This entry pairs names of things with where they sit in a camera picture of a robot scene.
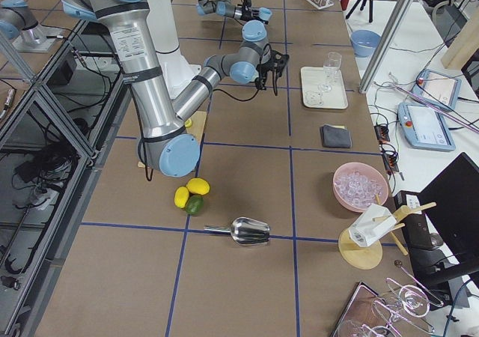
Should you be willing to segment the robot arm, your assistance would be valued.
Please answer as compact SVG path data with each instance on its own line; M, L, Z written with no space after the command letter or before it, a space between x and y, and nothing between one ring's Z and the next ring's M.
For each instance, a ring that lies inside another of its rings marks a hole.
M170 177L193 171L200 145L185 123L215 87L231 78L263 90L278 79L289 57L275 51L266 32L271 11L236 6L231 0L198 0L201 15L216 13L243 21L237 52L209 57L202 66L182 56L171 0L62 0L66 14L104 25L134 98L141 129L138 158Z
M241 0L233 4L231 0L198 0L196 5L200 16L217 14L219 16L235 19L236 21L249 22L257 20L268 25L272 11L266 7L254 7L252 0Z

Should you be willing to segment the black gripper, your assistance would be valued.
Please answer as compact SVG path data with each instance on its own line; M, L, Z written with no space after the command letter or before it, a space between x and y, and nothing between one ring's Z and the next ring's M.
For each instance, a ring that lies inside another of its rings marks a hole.
M260 13L259 8L252 8L252 7L243 5L241 7L240 19L244 22L255 20L255 21L263 23L264 25L268 25L268 20L261 19L260 17L257 16L259 13Z
M268 72L272 72L273 94L278 96L278 80L282 77L289 60L290 56L288 54L283 54L276 50L271 50L263 56L257 66L258 77L254 80L256 89L266 90Z

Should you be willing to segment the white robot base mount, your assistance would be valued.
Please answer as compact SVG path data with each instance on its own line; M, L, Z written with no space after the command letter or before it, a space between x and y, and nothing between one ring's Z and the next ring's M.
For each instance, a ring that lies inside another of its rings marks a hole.
M201 69L190 64L180 51L171 0L147 0L150 13L147 25L153 51L159 59L169 96L172 100L191 82Z

